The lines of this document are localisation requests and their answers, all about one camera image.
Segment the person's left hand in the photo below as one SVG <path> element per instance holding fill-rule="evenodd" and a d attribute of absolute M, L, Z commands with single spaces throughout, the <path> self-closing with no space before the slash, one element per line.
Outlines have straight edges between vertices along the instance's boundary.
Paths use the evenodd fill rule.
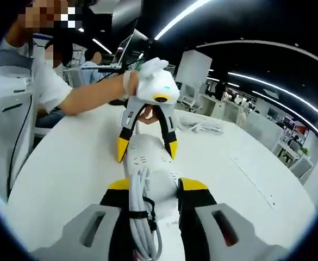
<path fill-rule="evenodd" d="M 124 96 L 134 96 L 139 83 L 139 73 L 136 70 L 126 71 L 123 74 Z"/>

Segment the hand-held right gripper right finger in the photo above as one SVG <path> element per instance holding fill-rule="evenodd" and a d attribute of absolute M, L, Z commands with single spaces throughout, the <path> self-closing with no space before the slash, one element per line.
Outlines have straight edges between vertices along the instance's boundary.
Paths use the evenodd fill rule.
<path fill-rule="evenodd" d="M 287 249 L 268 245 L 253 224 L 217 203 L 200 181 L 178 180 L 179 229 L 186 260 L 284 260 Z"/>

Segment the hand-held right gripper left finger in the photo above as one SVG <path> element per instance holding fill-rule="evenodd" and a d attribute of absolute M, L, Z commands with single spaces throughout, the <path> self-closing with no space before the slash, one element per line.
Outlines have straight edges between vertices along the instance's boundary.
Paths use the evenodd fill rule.
<path fill-rule="evenodd" d="M 99 204 L 69 221 L 61 238 L 30 254 L 35 260 L 130 260 L 129 179 L 108 186 Z"/>

